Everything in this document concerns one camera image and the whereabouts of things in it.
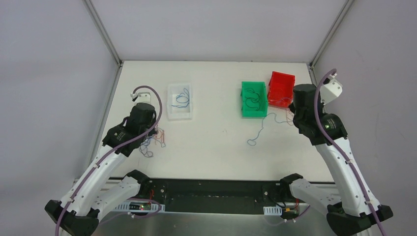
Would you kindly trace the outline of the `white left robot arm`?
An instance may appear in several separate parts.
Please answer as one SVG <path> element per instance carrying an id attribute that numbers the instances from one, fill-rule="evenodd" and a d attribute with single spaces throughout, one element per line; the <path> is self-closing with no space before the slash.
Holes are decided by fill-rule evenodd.
<path id="1" fill-rule="evenodd" d="M 90 236 L 100 221 L 123 201 L 149 195 L 148 176 L 138 170 L 127 173 L 116 186 L 100 193 L 114 170 L 151 135 L 160 115 L 149 103 L 137 103 L 122 123 L 110 128 L 95 159 L 60 200 L 50 200 L 45 211 L 56 224 L 56 235 Z"/>

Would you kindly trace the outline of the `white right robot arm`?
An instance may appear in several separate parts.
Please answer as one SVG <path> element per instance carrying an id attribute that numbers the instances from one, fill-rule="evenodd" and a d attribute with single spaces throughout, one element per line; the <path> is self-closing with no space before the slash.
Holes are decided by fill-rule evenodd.
<path id="1" fill-rule="evenodd" d="M 338 236 L 355 236 L 393 217 L 390 206 L 373 195 L 353 157 L 347 131 L 335 114 L 323 111 L 317 87 L 300 84 L 293 88 L 289 105 L 293 123 L 324 159 L 339 195 L 331 196 L 294 173 L 280 180 L 279 195 L 290 202 L 299 199 L 326 217 Z"/>

